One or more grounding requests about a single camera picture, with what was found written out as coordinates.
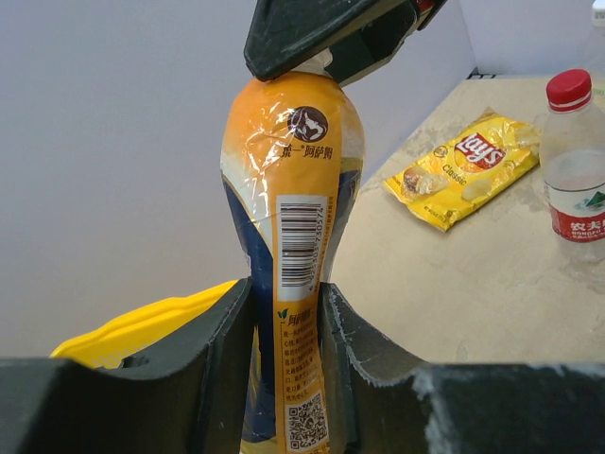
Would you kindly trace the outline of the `wide clear plastic bottle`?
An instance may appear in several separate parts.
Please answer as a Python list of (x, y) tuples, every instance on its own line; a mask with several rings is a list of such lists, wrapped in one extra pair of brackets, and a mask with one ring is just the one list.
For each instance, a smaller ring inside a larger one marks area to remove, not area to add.
[(604, 2), (602, 0), (593, 2), (591, 24), (587, 42), (586, 68), (591, 74), (593, 88), (604, 92)]

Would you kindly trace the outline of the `red label water bottle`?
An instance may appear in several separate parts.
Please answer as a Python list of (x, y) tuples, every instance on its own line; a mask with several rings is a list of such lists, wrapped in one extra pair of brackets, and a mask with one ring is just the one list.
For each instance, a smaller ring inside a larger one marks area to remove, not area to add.
[(559, 248), (571, 272), (603, 287), (604, 112), (593, 88), (582, 108), (555, 113), (548, 107), (539, 157)]

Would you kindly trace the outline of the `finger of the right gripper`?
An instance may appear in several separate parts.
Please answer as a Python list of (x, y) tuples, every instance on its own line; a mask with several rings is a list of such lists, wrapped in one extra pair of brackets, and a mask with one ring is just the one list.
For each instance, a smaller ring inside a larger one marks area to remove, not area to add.
[(259, 1), (244, 47), (246, 65), (257, 79), (276, 79), (398, 2)]
[(406, 38), (423, 30), (446, 4), (437, 1), (399, 1), (393, 9), (330, 46), (328, 74), (347, 86), (389, 63)]

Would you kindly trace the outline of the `red bottle cap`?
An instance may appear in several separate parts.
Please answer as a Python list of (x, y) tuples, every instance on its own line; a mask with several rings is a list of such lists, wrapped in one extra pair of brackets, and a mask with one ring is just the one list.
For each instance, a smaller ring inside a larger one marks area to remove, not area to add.
[(548, 107), (555, 113), (582, 108), (592, 99), (592, 79), (584, 69), (570, 69), (553, 77), (545, 87)]

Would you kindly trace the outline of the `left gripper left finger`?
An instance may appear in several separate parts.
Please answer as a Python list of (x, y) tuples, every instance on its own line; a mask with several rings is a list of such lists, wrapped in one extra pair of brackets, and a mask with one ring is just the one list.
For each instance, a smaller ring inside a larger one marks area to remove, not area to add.
[(119, 368), (67, 358), (1, 362), (5, 453), (236, 453), (253, 323), (251, 283)]

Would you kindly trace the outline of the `orange juice bottle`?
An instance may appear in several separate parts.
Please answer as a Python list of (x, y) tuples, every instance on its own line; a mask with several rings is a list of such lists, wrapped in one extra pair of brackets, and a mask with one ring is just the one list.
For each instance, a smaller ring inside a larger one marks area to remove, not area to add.
[(240, 449), (325, 453), (320, 286), (360, 186), (365, 134), (328, 77), (251, 80), (226, 122), (220, 173), (251, 272), (254, 334)]

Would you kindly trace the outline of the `small white bottle cap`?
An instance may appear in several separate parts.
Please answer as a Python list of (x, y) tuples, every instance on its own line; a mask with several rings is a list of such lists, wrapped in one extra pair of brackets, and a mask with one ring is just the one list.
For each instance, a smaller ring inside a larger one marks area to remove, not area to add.
[(326, 48), (312, 58), (296, 66), (293, 71), (330, 78), (326, 67), (332, 63), (332, 60), (332, 53), (329, 48)]

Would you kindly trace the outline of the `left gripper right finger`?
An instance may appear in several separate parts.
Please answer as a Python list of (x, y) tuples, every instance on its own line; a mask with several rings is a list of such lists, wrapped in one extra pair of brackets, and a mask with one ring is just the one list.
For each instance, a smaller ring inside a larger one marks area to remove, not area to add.
[(439, 364), (394, 343), (333, 284), (320, 347), (334, 453), (600, 453), (600, 363)]

